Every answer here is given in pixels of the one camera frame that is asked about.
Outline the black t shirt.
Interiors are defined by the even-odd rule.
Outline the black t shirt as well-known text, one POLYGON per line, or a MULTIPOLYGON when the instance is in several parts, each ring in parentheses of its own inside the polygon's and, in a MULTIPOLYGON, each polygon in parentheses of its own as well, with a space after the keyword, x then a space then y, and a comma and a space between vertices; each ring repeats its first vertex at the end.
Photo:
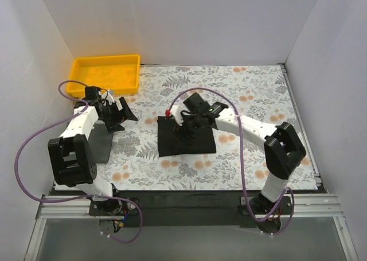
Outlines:
POLYGON ((174 131, 178 127, 174 119, 159 116, 158 123, 158 154, 167 157, 185 154, 214 154, 216 143, 213 130, 203 128, 196 133, 180 137, 174 131))

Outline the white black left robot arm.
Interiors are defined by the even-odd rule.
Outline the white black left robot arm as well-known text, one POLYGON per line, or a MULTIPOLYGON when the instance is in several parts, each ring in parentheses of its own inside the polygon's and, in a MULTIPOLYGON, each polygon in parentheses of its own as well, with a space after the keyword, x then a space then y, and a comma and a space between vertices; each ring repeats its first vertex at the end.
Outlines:
POLYGON ((97 162, 89 144, 89 136, 98 121, 109 134, 123 131, 126 120, 137 121, 124 97, 114 99, 113 93, 100 87, 86 86, 85 97, 75 103, 73 118, 65 131, 48 142, 54 180, 58 185, 77 188, 95 196, 109 215, 121 211, 122 201, 114 196, 114 185, 97 172, 97 162))

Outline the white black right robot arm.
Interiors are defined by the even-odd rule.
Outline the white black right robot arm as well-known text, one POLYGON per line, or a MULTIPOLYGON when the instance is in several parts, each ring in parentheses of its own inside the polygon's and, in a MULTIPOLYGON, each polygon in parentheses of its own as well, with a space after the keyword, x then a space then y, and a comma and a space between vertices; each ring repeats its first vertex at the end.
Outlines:
POLYGON ((249 206, 265 213, 274 213, 294 170, 306 156, 306 149, 293 125, 264 123, 239 115, 232 104, 209 104, 198 93, 184 101, 185 108, 171 105, 166 111, 177 123, 175 133, 187 142, 195 133, 211 127, 237 135, 241 142, 248 141, 263 149, 269 175, 257 199, 249 206))

